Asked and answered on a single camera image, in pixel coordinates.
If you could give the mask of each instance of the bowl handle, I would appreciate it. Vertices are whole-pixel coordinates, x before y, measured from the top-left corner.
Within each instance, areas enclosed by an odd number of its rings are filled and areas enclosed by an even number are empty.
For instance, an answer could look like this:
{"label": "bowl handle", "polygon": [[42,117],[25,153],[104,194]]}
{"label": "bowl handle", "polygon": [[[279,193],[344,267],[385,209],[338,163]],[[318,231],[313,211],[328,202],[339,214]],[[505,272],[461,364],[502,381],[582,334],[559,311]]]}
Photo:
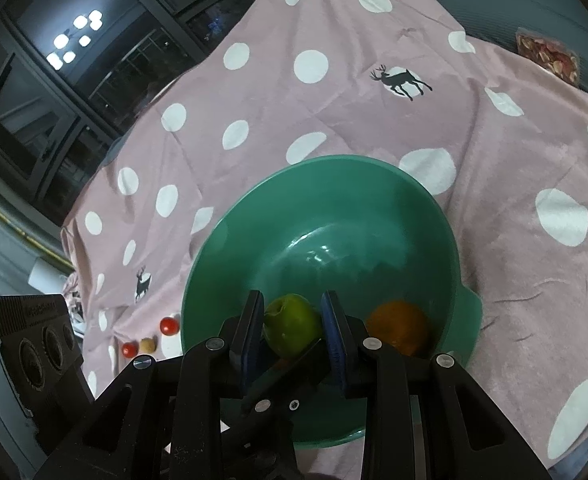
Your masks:
{"label": "bowl handle", "polygon": [[449,353],[462,366],[466,366],[478,339],[481,320],[480,298],[460,283],[456,289],[456,303],[449,326],[440,340],[440,351]]}

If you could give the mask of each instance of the window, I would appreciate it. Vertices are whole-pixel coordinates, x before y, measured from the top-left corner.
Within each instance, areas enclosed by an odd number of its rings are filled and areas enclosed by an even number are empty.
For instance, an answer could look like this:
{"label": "window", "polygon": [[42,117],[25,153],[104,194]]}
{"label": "window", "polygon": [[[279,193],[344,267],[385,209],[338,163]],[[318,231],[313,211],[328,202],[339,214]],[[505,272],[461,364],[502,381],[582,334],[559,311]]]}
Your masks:
{"label": "window", "polygon": [[60,119],[43,86],[13,59],[0,79],[0,174],[29,188],[33,173],[52,154]]}
{"label": "window", "polygon": [[63,224],[74,200],[98,170],[109,148],[103,136],[96,134],[89,126],[82,127],[65,159],[55,170],[39,206],[54,223]]}
{"label": "window", "polygon": [[235,27],[254,0],[221,0],[187,22],[187,26],[211,52]]}
{"label": "window", "polygon": [[6,9],[54,70],[122,133],[154,91],[195,65],[138,0],[9,0]]}

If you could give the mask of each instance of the green bowl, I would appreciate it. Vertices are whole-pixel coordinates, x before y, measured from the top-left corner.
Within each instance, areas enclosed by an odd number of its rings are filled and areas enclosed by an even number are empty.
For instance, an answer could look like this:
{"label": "green bowl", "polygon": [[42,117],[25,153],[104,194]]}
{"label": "green bowl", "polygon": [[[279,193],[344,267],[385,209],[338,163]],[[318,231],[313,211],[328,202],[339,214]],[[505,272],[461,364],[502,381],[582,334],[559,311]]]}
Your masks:
{"label": "green bowl", "polygon": [[[347,315],[365,320],[381,303],[418,305],[437,352],[465,365],[480,327],[478,297],[462,286],[458,250],[429,192],[398,168],[352,155],[306,160],[267,178],[216,225],[194,262],[183,300],[183,349],[218,335],[248,292],[268,304],[295,292],[318,306],[336,290]],[[221,403],[233,425],[239,401]],[[331,384],[293,415],[297,447],[328,447],[363,435],[365,400]]]}

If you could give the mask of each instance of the deer print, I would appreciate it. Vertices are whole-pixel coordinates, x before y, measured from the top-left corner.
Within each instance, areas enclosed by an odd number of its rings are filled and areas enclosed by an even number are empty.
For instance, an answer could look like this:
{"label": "deer print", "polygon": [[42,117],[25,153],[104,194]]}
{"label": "deer print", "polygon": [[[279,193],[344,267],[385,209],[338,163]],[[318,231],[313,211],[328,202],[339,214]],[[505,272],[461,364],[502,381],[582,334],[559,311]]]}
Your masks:
{"label": "deer print", "polygon": [[[380,72],[380,75],[377,76],[375,70],[378,70],[378,72]],[[421,93],[421,95],[425,94],[423,92],[423,88],[421,88],[421,85],[424,85],[427,88],[429,88],[429,91],[433,91],[431,86],[429,86],[424,81],[416,79],[413,75],[411,75],[410,71],[407,69],[405,69],[405,72],[400,72],[399,74],[395,75],[389,75],[389,72],[387,72],[387,69],[384,65],[381,65],[379,68],[376,68],[375,70],[372,70],[370,76],[374,81],[382,82],[385,86],[389,86],[389,88],[398,95],[404,95],[408,97],[410,101],[413,101],[413,98],[403,88],[403,85],[405,83],[414,85]]]}
{"label": "deer print", "polygon": [[138,283],[136,283],[135,302],[140,300],[144,295],[147,294],[147,291],[149,290],[149,284],[152,281],[152,276],[150,274],[145,276],[144,266],[136,273],[136,277],[138,278]]}

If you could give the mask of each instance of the small yellow fruit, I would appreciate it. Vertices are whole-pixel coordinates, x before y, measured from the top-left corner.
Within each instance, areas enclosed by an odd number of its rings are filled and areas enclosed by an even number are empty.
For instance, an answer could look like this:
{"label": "small yellow fruit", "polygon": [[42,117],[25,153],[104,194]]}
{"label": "small yellow fruit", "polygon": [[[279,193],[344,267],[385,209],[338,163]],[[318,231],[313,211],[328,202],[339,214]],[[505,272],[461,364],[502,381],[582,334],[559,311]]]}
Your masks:
{"label": "small yellow fruit", "polygon": [[153,354],[156,352],[156,341],[154,341],[151,337],[145,337],[140,340],[138,349],[141,354]]}
{"label": "small yellow fruit", "polygon": [[404,355],[426,351],[431,343],[427,316],[416,305],[403,300],[378,306],[365,322],[372,337],[393,346]]}

